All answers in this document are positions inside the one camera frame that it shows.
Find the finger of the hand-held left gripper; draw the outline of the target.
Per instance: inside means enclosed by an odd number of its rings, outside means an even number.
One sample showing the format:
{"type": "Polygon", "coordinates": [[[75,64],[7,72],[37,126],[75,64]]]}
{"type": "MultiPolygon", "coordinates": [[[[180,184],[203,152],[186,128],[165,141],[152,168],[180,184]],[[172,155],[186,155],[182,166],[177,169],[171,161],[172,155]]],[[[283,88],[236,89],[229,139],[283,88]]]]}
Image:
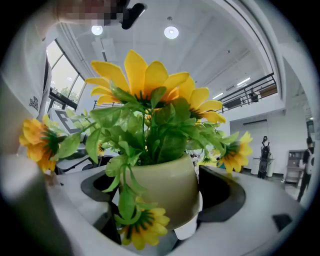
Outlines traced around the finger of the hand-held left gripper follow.
{"type": "Polygon", "coordinates": [[[42,171],[15,154],[0,155],[0,256],[73,256],[42,171]]]}

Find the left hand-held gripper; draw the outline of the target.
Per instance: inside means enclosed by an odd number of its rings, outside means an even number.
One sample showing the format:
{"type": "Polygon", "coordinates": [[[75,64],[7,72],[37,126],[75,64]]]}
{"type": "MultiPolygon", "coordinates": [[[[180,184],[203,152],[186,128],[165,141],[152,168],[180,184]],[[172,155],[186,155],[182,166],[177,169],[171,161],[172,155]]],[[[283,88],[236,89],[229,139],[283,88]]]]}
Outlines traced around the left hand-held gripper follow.
{"type": "Polygon", "coordinates": [[[78,120],[68,117],[65,109],[51,108],[48,111],[49,118],[53,122],[57,122],[59,128],[66,132],[67,135],[73,135],[82,131],[83,126],[78,120]]]}

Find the black balcony railing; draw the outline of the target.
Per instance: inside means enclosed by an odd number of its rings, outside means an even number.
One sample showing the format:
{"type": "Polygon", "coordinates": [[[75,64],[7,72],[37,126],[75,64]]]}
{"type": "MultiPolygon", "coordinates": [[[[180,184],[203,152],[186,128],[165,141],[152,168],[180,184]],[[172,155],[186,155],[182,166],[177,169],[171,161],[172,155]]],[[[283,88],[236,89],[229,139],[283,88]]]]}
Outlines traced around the black balcony railing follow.
{"type": "Polygon", "coordinates": [[[236,91],[222,97],[222,108],[216,112],[224,114],[226,111],[257,103],[262,99],[277,94],[278,88],[274,73],[270,73],[236,91]]]}

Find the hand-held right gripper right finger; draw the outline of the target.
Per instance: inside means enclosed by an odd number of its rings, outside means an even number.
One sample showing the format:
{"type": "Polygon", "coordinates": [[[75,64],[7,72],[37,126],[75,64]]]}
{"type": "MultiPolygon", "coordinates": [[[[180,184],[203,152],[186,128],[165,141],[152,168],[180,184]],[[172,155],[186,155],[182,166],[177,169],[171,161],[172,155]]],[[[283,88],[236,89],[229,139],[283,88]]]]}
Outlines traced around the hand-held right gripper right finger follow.
{"type": "Polygon", "coordinates": [[[200,166],[198,252],[275,252],[305,212],[279,185],[200,166]]]}

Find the large glass window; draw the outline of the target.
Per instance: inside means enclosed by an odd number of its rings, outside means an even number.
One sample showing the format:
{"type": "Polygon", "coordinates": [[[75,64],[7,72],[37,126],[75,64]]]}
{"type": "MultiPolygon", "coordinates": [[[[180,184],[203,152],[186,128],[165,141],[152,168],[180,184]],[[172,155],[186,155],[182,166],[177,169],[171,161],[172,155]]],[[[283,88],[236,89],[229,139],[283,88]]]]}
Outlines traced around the large glass window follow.
{"type": "Polygon", "coordinates": [[[55,40],[47,46],[46,53],[51,82],[45,111],[51,108],[75,111],[85,86],[84,79],[55,40]]]}

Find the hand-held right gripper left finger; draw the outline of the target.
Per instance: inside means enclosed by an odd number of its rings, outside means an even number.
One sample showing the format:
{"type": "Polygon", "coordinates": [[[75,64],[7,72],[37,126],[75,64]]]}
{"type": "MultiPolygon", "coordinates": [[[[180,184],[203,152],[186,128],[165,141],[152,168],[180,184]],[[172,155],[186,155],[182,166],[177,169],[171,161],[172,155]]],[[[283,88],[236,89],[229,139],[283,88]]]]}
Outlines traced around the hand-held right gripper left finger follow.
{"type": "Polygon", "coordinates": [[[57,218],[73,250],[121,250],[113,213],[114,194],[105,166],[57,175],[47,187],[57,218]]]}

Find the grey metal cabinet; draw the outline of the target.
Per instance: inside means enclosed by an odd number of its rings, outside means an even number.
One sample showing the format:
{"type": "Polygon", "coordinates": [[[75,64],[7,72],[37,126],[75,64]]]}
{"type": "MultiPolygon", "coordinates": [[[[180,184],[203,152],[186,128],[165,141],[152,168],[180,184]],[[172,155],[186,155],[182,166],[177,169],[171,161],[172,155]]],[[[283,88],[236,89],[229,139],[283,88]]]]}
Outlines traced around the grey metal cabinet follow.
{"type": "Polygon", "coordinates": [[[284,176],[284,183],[294,185],[296,188],[301,186],[305,164],[303,164],[304,149],[289,150],[284,176]]]}

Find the yellow sunflower bouquet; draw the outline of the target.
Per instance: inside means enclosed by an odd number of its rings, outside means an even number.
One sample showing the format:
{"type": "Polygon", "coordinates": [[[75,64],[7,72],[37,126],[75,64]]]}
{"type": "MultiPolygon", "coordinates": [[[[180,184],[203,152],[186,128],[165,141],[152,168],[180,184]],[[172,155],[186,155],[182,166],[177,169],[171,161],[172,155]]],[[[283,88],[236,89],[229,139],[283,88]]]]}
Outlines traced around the yellow sunflower bouquet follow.
{"type": "Polygon", "coordinates": [[[209,99],[206,87],[196,88],[188,72],[169,74],[162,62],[147,63],[130,50],[124,66],[93,61],[97,77],[92,96],[98,109],[70,112],[82,131],[67,135],[45,115],[25,119],[19,143],[27,156],[47,173],[59,160],[75,155],[82,139],[94,163],[106,149],[119,151],[105,166],[112,179],[104,190],[114,194],[113,218],[120,244],[143,250],[179,228],[199,211],[199,188],[189,150],[203,154],[201,165],[225,166],[239,172],[253,150],[252,136],[224,135],[226,119],[220,101],[209,99]]]}

